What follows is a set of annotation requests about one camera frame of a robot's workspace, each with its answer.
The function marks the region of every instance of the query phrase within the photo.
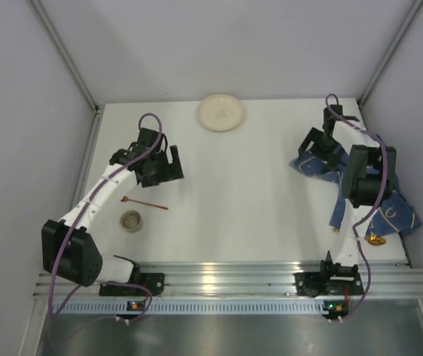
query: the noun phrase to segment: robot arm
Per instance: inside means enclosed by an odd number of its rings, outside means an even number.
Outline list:
[[[156,140],[159,143],[148,156],[128,165],[150,149]],[[163,140],[166,143],[164,150],[160,148]],[[178,148],[170,147],[171,163],[166,150],[165,135],[159,138],[159,132],[141,128],[137,142],[133,142],[127,150],[120,149],[114,153],[99,181],[78,205],[58,222],[48,220],[44,224],[41,241],[45,271],[52,272],[61,244],[70,227],[75,226],[68,245],[62,251],[58,276],[81,286],[108,280],[133,282],[140,273],[139,264],[123,257],[101,256],[93,237],[113,207],[138,184],[145,188],[184,177]]]

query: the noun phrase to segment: white table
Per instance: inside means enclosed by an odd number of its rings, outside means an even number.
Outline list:
[[[108,104],[86,189],[111,155],[137,139],[137,122],[157,114],[171,145],[178,145],[185,178],[133,189],[133,199],[166,205],[163,211],[118,202],[95,241],[103,253],[140,262],[317,261],[337,238],[328,225],[337,185],[295,172],[289,161],[312,126],[321,128],[323,99],[245,100],[247,115],[232,131],[215,133],[196,120],[198,102]],[[360,117],[355,99],[344,114]],[[145,127],[156,128],[152,118]],[[127,210],[144,219],[140,232],[119,225]],[[406,263],[397,234],[387,243],[363,243],[372,263]]]

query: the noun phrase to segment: blue fabric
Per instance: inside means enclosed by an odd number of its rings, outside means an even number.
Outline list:
[[[348,154],[344,153],[337,169],[333,172],[325,172],[325,163],[309,151],[303,153],[301,158],[297,157],[290,162],[290,166],[293,169],[305,176],[323,179],[339,185],[338,199],[330,219],[330,225],[337,229],[341,228],[346,208],[341,183],[346,171],[348,158]],[[396,190],[390,199],[385,200],[381,204],[381,207],[370,221],[366,236],[370,236],[371,233],[384,236],[394,232],[401,232],[406,235],[421,225],[422,221],[417,217],[407,200],[400,194],[399,184],[396,183]]]

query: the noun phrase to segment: purple cable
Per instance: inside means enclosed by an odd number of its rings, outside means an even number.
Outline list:
[[[145,113],[144,115],[142,115],[141,118],[140,118],[140,120],[139,120],[139,130],[141,129],[142,121],[146,117],[148,117],[148,116],[153,117],[157,121],[157,123],[159,124],[159,135],[157,136],[157,139],[155,140],[155,142],[143,154],[138,155],[136,158],[132,159],[126,165],[123,165],[122,167],[116,169],[113,173],[111,173],[109,175],[108,179],[114,178],[117,174],[119,174],[120,172],[122,172],[124,169],[127,169],[131,165],[136,164],[141,159],[144,159],[159,144],[160,139],[161,139],[161,131],[162,131],[162,129],[161,129],[161,121],[160,121],[160,118],[157,115],[155,115],[154,113]],[[108,182],[107,179],[103,179],[102,182],[100,182],[98,184],[98,186],[93,190],[93,192],[91,193],[91,195],[88,198],[90,202],[93,201],[94,197],[102,189],[102,187],[104,187],[106,185],[107,182]],[[73,231],[75,230],[75,228],[78,225],[78,223],[81,220],[81,218],[84,216],[84,213],[87,210],[87,207],[90,205],[90,202],[87,202],[87,203],[84,204],[82,210],[79,212],[78,216],[73,221],[73,224],[71,224],[70,228],[68,229],[68,231],[66,233],[66,236],[63,239],[63,242],[60,245],[60,248],[58,250],[58,254],[56,255],[56,259],[55,259],[55,262],[53,264],[53,268],[52,268],[52,271],[51,271],[50,288],[49,288],[49,291],[48,291],[48,317],[50,318],[50,322],[53,321],[53,318],[55,316],[57,316],[59,314],[59,312],[61,311],[61,309],[59,309],[59,311],[57,313],[55,313],[55,314],[53,313],[53,295],[55,293],[55,280],[56,280],[56,275],[58,274],[58,268],[59,268],[60,260],[61,260],[61,257],[63,256],[64,250],[66,249],[66,247],[68,245],[68,242],[70,241],[70,238],[71,238],[71,235],[73,234]],[[63,301],[63,303],[61,305],[61,308],[62,309],[66,305],[67,301],[78,290],[78,288],[79,288],[79,286],[75,287],[74,290],[72,290],[68,294],[67,298],[65,298],[65,300]]]
[[[106,284],[110,285],[110,286],[119,286],[119,287],[130,287],[130,288],[135,288],[135,289],[140,289],[141,291],[144,291],[147,296],[149,297],[149,300],[147,302],[147,304],[144,306],[144,308],[142,309],[142,312],[140,314],[138,314],[135,318],[130,319],[130,322],[135,322],[138,321],[140,319],[142,319],[145,315],[145,313],[149,310],[150,308],[150,304],[152,304],[152,300],[153,300],[153,296],[152,296],[152,292],[150,292],[149,289],[145,288],[144,286],[139,286],[138,284],[131,284],[131,283],[119,283],[119,282],[113,282],[113,281],[108,281],[106,282]],[[63,303],[61,304],[61,306],[58,308],[58,310],[55,313],[55,316],[58,316],[60,311],[64,308],[64,306],[66,305],[67,301],[69,298],[71,298],[71,296],[74,294],[75,291],[78,290],[78,288],[80,287],[80,285],[77,285],[69,294],[68,297],[65,298],[65,300],[63,301]],[[100,317],[95,317],[94,319],[88,321],[87,323],[81,325],[80,327],[78,327],[74,332],[72,332],[67,338],[66,340],[64,340],[62,343],[55,343],[53,341],[52,338],[52,333],[51,333],[51,322],[50,325],[48,326],[48,332],[47,332],[47,336],[48,336],[48,342],[50,343],[50,346],[52,346],[53,348],[58,348],[61,345],[69,342],[72,338],[74,338],[78,333],[82,332],[83,330],[85,330],[89,325],[96,323],[97,321],[100,320],[106,320],[106,319],[116,319],[116,317],[114,315],[102,315]]]
[[[367,260],[366,256],[364,255],[364,252],[362,251],[362,244],[361,244],[360,237],[359,237],[359,234],[358,234],[358,231],[356,230],[356,228],[358,226],[360,226],[362,223],[364,223],[367,219],[369,219],[370,216],[374,213],[374,211],[376,211],[379,208],[379,205],[382,202],[382,197],[384,196],[384,191],[386,189],[386,184],[387,184],[387,150],[386,150],[386,145],[384,144],[384,142],[382,141],[382,139],[379,136],[377,136],[374,133],[371,133],[367,130],[362,130],[360,127],[358,127],[358,126],[354,125],[352,122],[346,120],[343,116],[338,115],[330,107],[330,104],[328,104],[328,99],[330,97],[335,98],[336,103],[339,104],[339,99],[338,99],[336,94],[333,94],[333,93],[328,94],[327,97],[324,99],[324,103],[326,104],[329,112],[331,112],[338,120],[343,121],[346,125],[348,125],[351,128],[361,132],[362,134],[369,136],[371,139],[373,139],[374,141],[379,143],[379,145],[381,146],[381,152],[382,152],[382,183],[381,183],[381,187],[379,188],[379,192],[377,194],[376,201],[374,202],[373,207],[366,214],[366,216],[363,217],[361,220],[359,220],[357,223],[355,223],[353,225],[353,232],[354,232],[354,235],[356,236],[356,243],[358,245],[359,254],[361,255],[361,257],[364,261],[364,264],[366,265],[366,269],[367,269],[367,284],[366,284],[366,289],[364,290],[364,293],[361,296],[361,299],[359,299],[358,303],[354,306],[354,308],[345,317],[342,318],[342,319],[347,319],[350,316],[352,316],[356,312],[357,309],[359,309],[362,302],[364,302],[364,299],[366,299],[367,294],[369,293],[369,289],[371,287],[371,280],[372,280],[371,268],[370,268],[370,265],[369,265],[369,261]]]

